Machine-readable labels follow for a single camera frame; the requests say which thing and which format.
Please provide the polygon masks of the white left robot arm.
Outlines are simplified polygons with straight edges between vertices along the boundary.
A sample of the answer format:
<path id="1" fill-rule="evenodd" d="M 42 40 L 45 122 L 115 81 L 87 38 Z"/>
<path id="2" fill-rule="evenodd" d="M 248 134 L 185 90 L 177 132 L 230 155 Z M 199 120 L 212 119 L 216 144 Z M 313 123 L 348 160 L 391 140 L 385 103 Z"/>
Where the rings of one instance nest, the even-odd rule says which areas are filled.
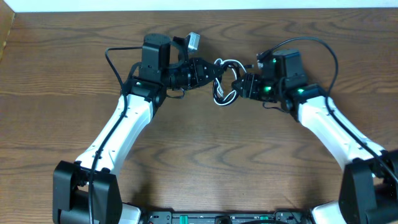
<path id="1" fill-rule="evenodd" d="M 60 161 L 53 173 L 54 223 L 144 223 L 140 208 L 124 203 L 118 177 L 140 132 L 168 90 L 186 92 L 207 85 L 223 69 L 200 57 L 200 35 L 185 38 L 147 34 L 139 46 L 141 61 L 120 80 L 117 107 L 92 145 L 75 162 Z"/>

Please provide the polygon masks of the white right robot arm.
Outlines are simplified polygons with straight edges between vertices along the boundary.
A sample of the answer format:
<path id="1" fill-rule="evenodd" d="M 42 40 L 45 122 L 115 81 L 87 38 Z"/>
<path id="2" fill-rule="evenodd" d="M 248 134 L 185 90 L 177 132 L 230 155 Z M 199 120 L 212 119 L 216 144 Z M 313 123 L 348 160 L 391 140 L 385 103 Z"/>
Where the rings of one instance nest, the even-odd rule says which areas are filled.
<path id="1" fill-rule="evenodd" d="M 309 129 L 343 170 L 339 199 L 314 207 L 312 223 L 390 223 L 397 221 L 397 152 L 361 133 L 326 91 L 308 81 L 298 50 L 257 58 L 261 74 L 232 82 L 239 96 L 281 109 Z"/>

